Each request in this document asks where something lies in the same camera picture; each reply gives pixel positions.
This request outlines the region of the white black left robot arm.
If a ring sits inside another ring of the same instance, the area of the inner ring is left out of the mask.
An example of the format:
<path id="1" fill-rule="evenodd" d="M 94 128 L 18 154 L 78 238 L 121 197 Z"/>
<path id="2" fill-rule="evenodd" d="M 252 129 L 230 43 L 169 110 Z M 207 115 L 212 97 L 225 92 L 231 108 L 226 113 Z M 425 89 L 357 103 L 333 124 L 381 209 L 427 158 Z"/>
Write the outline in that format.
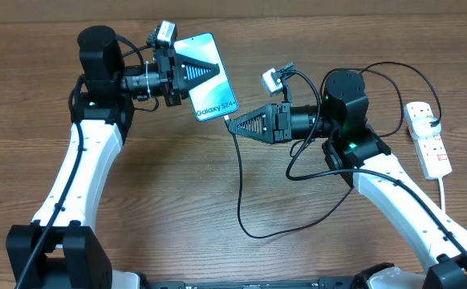
<path id="1" fill-rule="evenodd" d="M 95 235 L 96 215 L 108 173 L 124 146 L 136 101 L 177 106 L 190 99 L 198 120 L 232 100 L 229 81 L 210 33 L 177 38 L 161 22 L 146 47 L 152 60 L 125 64 L 125 37 L 109 26 L 90 26 L 78 38 L 83 74 L 68 99 L 71 135 L 45 202 L 27 225 L 6 237 L 19 288 L 145 288 L 141 273 L 117 271 Z"/>

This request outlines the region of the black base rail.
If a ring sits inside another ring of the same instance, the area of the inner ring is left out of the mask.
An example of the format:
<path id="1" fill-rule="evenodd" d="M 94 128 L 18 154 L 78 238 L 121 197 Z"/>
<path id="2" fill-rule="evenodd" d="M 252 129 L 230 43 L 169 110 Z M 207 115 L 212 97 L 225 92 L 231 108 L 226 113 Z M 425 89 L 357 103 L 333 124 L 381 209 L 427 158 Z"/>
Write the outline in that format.
<path id="1" fill-rule="evenodd" d="M 185 283 L 183 281 L 148 281 L 140 277 L 140 287 L 146 289 L 344 289 L 351 288 L 353 277 L 320 277 L 316 280 L 287 280 L 259 282 Z"/>

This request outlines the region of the white charger plug adapter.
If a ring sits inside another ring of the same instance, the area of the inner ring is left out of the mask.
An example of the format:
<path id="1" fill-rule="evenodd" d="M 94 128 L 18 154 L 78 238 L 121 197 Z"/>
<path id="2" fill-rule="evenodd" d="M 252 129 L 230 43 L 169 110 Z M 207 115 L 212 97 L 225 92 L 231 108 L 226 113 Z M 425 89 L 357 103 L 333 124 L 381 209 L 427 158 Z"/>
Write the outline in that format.
<path id="1" fill-rule="evenodd" d="M 413 140 L 434 136 L 440 132 L 440 121 L 432 117 L 414 119 L 410 125 L 410 133 Z"/>

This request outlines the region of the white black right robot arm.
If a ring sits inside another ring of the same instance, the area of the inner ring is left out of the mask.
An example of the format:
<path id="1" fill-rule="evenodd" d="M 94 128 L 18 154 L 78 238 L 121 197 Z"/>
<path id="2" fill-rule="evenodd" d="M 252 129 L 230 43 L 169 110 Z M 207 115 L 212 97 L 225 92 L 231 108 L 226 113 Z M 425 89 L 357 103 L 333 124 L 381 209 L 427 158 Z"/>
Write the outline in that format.
<path id="1" fill-rule="evenodd" d="M 368 123 L 368 97 L 363 70 L 335 68 L 313 88 L 314 105 L 291 102 L 288 71 L 268 71 L 263 81 L 270 93 L 282 93 L 280 104 L 267 104 L 225 122 L 232 136 L 269 145 L 291 143 L 297 160 L 314 140 L 321 140 L 327 173 L 339 175 L 370 200 L 399 231 L 420 261 L 423 273 L 384 280 L 390 263 L 357 274 L 354 288 L 467 288 L 467 229 L 452 220 L 406 174 L 384 138 Z"/>

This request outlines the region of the white power strip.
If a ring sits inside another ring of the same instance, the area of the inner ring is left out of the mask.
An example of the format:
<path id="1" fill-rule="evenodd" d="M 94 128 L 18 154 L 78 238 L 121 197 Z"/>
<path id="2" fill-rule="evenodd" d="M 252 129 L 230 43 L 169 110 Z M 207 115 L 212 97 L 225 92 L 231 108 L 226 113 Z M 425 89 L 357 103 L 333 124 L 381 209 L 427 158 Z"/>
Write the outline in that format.
<path id="1" fill-rule="evenodd" d="M 435 118 L 428 103 L 417 101 L 405 105 L 404 117 L 407 122 L 409 133 L 410 125 L 414 119 L 424 117 Z M 452 172 L 449 157 L 441 139 L 441 133 L 419 140 L 413 140 L 413 144 L 425 179 L 440 179 Z"/>

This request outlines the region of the blue Galaxy smartphone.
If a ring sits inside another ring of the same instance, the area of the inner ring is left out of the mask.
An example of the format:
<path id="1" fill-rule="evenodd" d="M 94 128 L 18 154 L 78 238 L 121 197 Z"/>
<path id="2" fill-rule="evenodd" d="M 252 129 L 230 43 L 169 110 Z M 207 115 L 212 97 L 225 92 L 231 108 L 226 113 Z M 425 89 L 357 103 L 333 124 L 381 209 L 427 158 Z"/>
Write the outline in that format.
<path id="1" fill-rule="evenodd" d="M 211 33 L 178 40 L 174 50 L 183 73 L 184 91 L 197 120 L 212 120 L 238 110 L 237 98 Z"/>

